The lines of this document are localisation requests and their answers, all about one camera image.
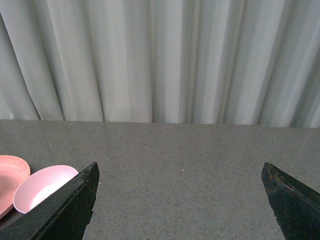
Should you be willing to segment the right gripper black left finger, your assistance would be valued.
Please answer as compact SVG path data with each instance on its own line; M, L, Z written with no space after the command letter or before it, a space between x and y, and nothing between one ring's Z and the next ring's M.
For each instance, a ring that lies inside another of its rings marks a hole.
M2 240L81 240L93 215L99 167L93 162L0 231Z

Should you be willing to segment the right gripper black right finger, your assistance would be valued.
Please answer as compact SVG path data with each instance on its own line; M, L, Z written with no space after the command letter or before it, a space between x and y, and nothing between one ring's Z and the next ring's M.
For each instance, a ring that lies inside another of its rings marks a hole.
M286 240L320 238L320 194L265 162L261 179L269 204Z

